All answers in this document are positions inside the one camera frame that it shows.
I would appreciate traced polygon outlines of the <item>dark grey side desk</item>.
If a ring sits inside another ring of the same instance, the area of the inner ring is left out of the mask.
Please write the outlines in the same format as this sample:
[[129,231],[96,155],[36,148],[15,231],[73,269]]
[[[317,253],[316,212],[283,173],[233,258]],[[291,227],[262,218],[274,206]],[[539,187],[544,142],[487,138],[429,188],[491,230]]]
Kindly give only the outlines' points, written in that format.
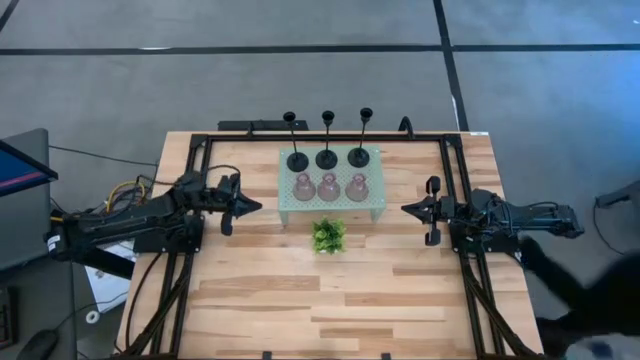
[[[43,128],[0,139],[49,167]],[[0,197],[0,360],[16,360],[38,331],[54,329],[48,360],[76,360],[70,265],[48,257],[50,183]]]

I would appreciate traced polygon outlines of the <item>pink glass candle holder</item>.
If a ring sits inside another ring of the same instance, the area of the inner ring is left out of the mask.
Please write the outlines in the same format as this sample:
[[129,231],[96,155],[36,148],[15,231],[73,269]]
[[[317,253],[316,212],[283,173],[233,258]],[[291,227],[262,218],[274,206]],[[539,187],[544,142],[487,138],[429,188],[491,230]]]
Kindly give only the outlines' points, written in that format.
[[369,189],[366,180],[366,176],[362,173],[357,173],[352,177],[345,189],[345,194],[351,201],[362,202],[367,199]]
[[314,198],[316,187],[307,172],[301,172],[296,176],[292,193],[299,201],[309,201]]
[[318,197],[325,202],[333,202],[340,196],[340,185],[333,172],[325,173],[317,186]]

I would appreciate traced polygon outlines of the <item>small green artificial plant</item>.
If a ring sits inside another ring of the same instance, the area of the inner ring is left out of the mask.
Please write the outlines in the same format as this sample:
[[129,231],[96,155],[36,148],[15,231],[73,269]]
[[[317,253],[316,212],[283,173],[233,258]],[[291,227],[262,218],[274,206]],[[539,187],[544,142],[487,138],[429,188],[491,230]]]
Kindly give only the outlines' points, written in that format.
[[345,251],[346,227],[341,219],[323,218],[312,223],[313,250],[316,254],[336,254]]

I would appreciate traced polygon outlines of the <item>person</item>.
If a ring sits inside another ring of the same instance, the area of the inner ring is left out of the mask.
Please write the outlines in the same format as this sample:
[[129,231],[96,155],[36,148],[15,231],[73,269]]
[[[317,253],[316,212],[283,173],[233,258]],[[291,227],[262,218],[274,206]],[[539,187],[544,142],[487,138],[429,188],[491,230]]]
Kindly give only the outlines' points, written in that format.
[[523,268],[568,308],[556,319],[536,319],[546,355],[559,358],[571,345],[595,336],[640,337],[640,253],[622,256],[584,285],[531,237],[522,237],[519,245]]

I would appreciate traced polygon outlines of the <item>green perforated metal shelf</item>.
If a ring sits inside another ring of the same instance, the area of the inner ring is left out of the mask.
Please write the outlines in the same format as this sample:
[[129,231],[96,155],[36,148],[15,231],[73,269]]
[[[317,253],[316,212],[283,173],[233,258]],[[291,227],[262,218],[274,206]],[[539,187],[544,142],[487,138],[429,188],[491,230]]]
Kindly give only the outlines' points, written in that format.
[[[334,212],[363,212],[368,211],[371,221],[376,223],[386,209],[385,183],[380,158],[380,148],[377,145],[365,146],[369,153],[369,163],[363,168],[352,167],[347,161],[347,155],[352,150],[351,145],[331,146],[330,149],[337,155],[338,163],[331,170],[322,170],[312,160],[321,151],[318,146],[301,147],[299,152],[309,159],[308,167],[302,172],[303,179],[307,180],[318,192],[321,182],[327,174],[331,173],[335,188],[339,195],[335,200],[324,201],[316,192],[313,198],[299,200],[294,196],[294,186],[298,183],[299,173],[291,171],[286,161],[294,153],[293,148],[281,148],[278,176],[278,212],[281,223],[287,225],[290,213],[318,212],[322,214]],[[363,200],[355,201],[347,195],[347,189],[353,188],[356,179],[362,183],[362,190],[366,194]]]

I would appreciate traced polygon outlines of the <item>black flat box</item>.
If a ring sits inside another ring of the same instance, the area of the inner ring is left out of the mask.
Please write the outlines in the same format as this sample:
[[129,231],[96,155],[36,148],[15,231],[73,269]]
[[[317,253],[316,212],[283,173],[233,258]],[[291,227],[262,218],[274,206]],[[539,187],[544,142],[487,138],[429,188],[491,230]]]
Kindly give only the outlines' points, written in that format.
[[289,124],[284,120],[226,120],[218,123],[219,131],[288,131]]

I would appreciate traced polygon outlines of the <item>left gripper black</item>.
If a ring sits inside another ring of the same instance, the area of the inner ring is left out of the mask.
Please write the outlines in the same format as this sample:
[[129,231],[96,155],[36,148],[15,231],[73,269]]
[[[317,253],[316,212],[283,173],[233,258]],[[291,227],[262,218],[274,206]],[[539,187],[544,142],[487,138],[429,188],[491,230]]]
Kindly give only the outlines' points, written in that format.
[[249,205],[237,205],[236,197],[239,190],[240,175],[223,175],[217,185],[217,200],[224,204],[221,210],[220,231],[225,236],[230,236],[233,231],[232,219],[234,216],[240,218],[262,208],[262,204],[253,200],[243,193],[239,193],[239,200]]

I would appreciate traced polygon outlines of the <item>black tall candlestick holder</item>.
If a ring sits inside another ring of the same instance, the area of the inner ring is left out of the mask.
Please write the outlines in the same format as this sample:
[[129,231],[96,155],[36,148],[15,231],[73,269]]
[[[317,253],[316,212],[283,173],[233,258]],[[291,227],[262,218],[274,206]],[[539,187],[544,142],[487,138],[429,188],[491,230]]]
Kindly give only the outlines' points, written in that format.
[[360,142],[357,147],[354,147],[349,152],[347,157],[349,164],[355,168],[365,167],[370,160],[368,151],[363,148],[363,142],[364,142],[366,126],[368,122],[371,120],[372,115],[373,115],[373,111],[371,108],[364,107],[360,110],[360,118],[362,123]]
[[322,113],[321,117],[326,130],[325,148],[317,153],[315,161],[316,161],[316,165],[320,169],[331,170],[337,165],[337,162],[338,162],[336,153],[329,149],[329,140],[330,140],[329,131],[335,115],[332,111],[326,110]]
[[287,167],[295,173],[302,172],[307,169],[309,160],[308,157],[304,153],[299,152],[297,148],[294,132],[294,122],[296,120],[296,114],[292,111],[287,111],[283,114],[282,118],[289,128],[293,144],[293,152],[287,158]]

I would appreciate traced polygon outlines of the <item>white paper sheet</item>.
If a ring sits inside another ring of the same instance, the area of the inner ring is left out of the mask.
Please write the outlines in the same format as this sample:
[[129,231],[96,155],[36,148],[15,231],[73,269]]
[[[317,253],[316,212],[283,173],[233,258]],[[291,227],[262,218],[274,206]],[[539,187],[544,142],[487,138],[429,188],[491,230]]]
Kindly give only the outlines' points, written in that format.
[[[105,247],[104,250],[132,262],[137,260],[132,241],[116,243]],[[130,287],[128,279],[89,266],[86,266],[85,270],[100,313],[106,313],[126,301]]]

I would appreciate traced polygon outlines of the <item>black computer mouse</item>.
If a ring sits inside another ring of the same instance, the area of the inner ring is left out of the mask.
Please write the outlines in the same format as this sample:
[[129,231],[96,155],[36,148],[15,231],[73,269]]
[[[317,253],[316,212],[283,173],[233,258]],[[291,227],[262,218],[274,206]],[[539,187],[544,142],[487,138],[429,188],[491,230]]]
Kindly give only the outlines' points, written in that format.
[[48,360],[58,339],[58,333],[54,329],[38,331],[20,350],[16,360]]

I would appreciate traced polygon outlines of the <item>black stand beam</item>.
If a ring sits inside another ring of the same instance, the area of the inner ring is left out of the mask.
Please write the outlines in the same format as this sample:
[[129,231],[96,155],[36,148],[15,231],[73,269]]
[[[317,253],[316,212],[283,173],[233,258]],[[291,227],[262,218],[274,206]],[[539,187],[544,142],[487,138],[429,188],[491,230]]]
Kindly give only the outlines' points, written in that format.
[[75,263],[128,280],[132,278],[135,267],[132,260],[100,248],[73,251],[70,259]]

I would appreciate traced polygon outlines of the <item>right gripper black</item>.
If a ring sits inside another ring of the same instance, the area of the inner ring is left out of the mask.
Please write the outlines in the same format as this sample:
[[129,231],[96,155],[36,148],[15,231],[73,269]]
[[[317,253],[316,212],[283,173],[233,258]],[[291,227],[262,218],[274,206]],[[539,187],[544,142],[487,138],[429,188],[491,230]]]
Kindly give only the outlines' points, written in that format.
[[427,196],[418,202],[401,206],[402,211],[430,226],[425,241],[427,246],[436,246],[441,243],[441,231],[437,228],[437,223],[447,222],[455,215],[455,200],[451,196],[438,198],[440,189],[440,178],[431,176],[426,182]]

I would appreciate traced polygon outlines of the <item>computer monitor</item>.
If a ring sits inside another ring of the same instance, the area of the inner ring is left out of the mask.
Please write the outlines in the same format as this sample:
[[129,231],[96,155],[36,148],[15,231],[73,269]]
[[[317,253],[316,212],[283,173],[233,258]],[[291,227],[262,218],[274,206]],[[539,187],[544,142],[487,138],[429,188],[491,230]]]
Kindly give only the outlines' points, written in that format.
[[0,197],[56,181],[57,172],[0,140]]

